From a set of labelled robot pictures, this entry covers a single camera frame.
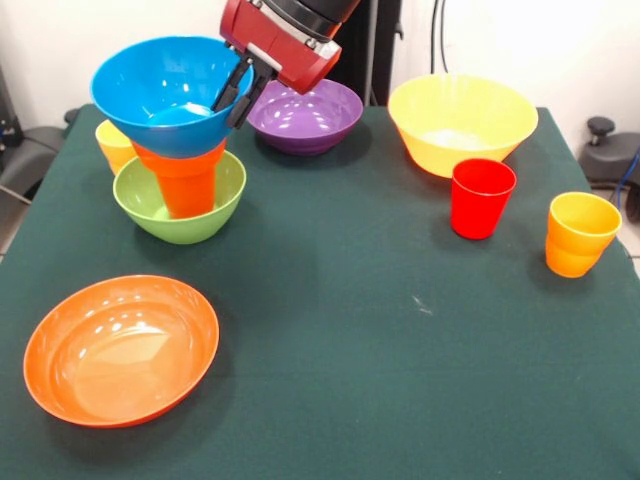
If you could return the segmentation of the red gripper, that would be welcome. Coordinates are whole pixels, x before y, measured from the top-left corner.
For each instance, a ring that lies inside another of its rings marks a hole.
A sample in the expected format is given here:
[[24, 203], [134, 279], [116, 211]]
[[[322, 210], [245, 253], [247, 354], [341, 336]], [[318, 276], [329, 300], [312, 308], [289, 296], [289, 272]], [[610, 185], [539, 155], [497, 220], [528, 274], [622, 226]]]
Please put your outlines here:
[[[342, 49], [334, 37], [342, 26], [342, 8], [333, 1], [228, 1], [220, 34], [236, 50], [269, 67], [255, 67], [249, 91], [227, 117], [239, 129], [263, 90], [275, 77], [304, 94], [331, 71]], [[242, 57], [211, 106], [215, 113], [236, 99], [239, 83], [253, 64]]]

